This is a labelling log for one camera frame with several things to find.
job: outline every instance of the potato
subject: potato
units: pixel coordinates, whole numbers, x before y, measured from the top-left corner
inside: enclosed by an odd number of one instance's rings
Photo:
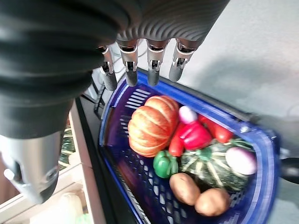
[[[199,188],[187,174],[172,175],[169,184],[174,196],[182,203],[194,205],[200,195]]]
[[[230,196],[220,188],[212,188],[200,195],[195,203],[195,210],[204,216],[218,216],[229,208]]]

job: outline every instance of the onion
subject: onion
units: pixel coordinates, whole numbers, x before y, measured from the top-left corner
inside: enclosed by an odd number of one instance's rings
[[[179,119],[184,124],[189,124],[197,120],[197,113],[190,109],[188,106],[182,106],[179,111]]]
[[[254,174],[257,170],[256,158],[252,152],[233,147],[226,152],[226,162],[237,173],[243,175]]]

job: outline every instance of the red bell pepper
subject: red bell pepper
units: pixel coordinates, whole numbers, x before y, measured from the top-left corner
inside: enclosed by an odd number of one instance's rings
[[[221,143],[229,142],[229,140],[234,136],[234,133],[228,129],[216,124],[202,115],[199,116],[199,121],[205,125],[209,129],[211,135]]]
[[[172,156],[180,157],[184,151],[184,143],[179,137],[180,131],[185,127],[185,124],[179,123],[178,127],[170,141],[169,153]]]
[[[212,141],[212,136],[209,131],[197,120],[187,124],[180,131],[179,136],[180,139],[183,140],[184,146],[187,150],[207,147]]]

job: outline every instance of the bell pepper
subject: bell pepper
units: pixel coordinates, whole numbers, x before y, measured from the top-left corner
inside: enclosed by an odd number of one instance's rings
[[[179,123],[178,127],[170,141],[169,153],[172,156],[180,157],[184,151],[184,142],[179,137],[180,131],[185,127],[185,124]]]
[[[178,172],[177,158],[168,151],[160,151],[154,158],[153,166],[155,173],[161,178],[169,178]]]
[[[229,140],[234,136],[234,133],[228,129],[216,124],[202,115],[199,116],[199,121],[205,125],[209,129],[211,135],[221,143],[229,142]]]
[[[207,147],[211,141],[212,136],[205,127],[203,127],[197,120],[187,124],[180,130],[180,139],[183,140],[184,146],[187,150],[195,150]]]

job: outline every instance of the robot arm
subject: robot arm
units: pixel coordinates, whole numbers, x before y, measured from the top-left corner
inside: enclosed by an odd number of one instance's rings
[[[73,99],[101,66],[117,86],[109,44],[117,41],[127,83],[137,83],[138,41],[148,43],[156,85],[168,41],[178,81],[229,0],[0,1],[0,142],[4,174],[36,203],[53,193],[61,134]]]

